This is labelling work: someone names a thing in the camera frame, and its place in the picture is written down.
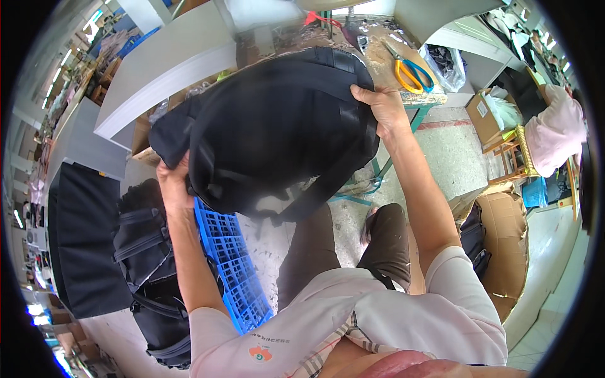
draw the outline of green metal frame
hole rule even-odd
[[[405,107],[405,109],[417,109],[414,117],[411,119],[411,122],[410,122],[412,132],[416,132],[416,130],[418,130],[418,126],[420,126],[424,117],[427,115],[428,111],[436,105],[441,105],[441,103],[410,105],[410,106]],[[370,201],[362,200],[362,199],[356,198],[354,196],[372,194],[372,193],[375,193],[378,189],[380,189],[382,180],[384,179],[384,176],[387,174],[388,170],[391,169],[392,165],[393,165],[393,161],[389,157],[387,162],[384,164],[384,166],[382,168],[380,168],[380,165],[378,164],[378,159],[376,157],[374,157],[374,159],[372,159],[372,168],[374,169],[374,183],[372,184],[372,189],[370,191],[364,192],[364,193],[358,193],[358,194],[348,194],[348,195],[336,193],[336,194],[334,194],[334,196],[332,198],[330,198],[328,200],[328,202],[338,201],[338,200],[349,200],[349,201],[361,203],[361,204],[364,204],[367,206],[371,206],[372,203]],[[351,177],[345,183],[345,185],[351,185],[351,184],[355,184],[355,177]]]

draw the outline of slipper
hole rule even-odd
[[[365,250],[370,243],[370,232],[367,230],[368,219],[378,211],[378,207],[372,207],[368,210],[368,214],[365,216],[364,227],[361,229],[361,237],[359,238],[359,243],[361,247]]]

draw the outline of red string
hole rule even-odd
[[[314,11],[310,11],[309,14],[307,14],[307,18],[305,19],[304,24],[309,25],[311,22],[315,21],[316,19],[323,21],[323,22],[327,22],[328,24],[334,25],[337,28],[342,28],[342,24],[340,22],[336,21],[333,18],[320,17]]]

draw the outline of blue basket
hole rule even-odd
[[[273,316],[246,249],[235,215],[219,214],[195,199],[195,218],[208,256],[223,278],[223,302],[240,334],[245,334]]]
[[[159,29],[160,28],[157,27],[142,37],[137,35],[128,38],[124,46],[120,49],[120,51],[117,52],[117,57],[124,59],[124,57],[128,55],[128,53],[130,53],[130,51],[134,50],[136,46],[140,45],[145,39],[149,38],[153,33],[158,31]]]
[[[538,177],[537,180],[523,187],[523,203],[525,207],[548,206],[546,180],[544,177]]]

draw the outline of blue scissors handle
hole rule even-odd
[[[416,80],[418,80],[422,85],[422,89],[424,89],[426,92],[430,92],[433,90],[433,88],[435,87],[435,83],[433,82],[431,76],[422,67],[420,67],[418,64],[412,62],[409,59],[403,59],[402,62],[410,68],[410,71],[416,77]],[[428,79],[428,86],[424,85],[424,82],[420,79],[420,75],[418,75],[418,71],[420,71],[420,73],[422,73]]]

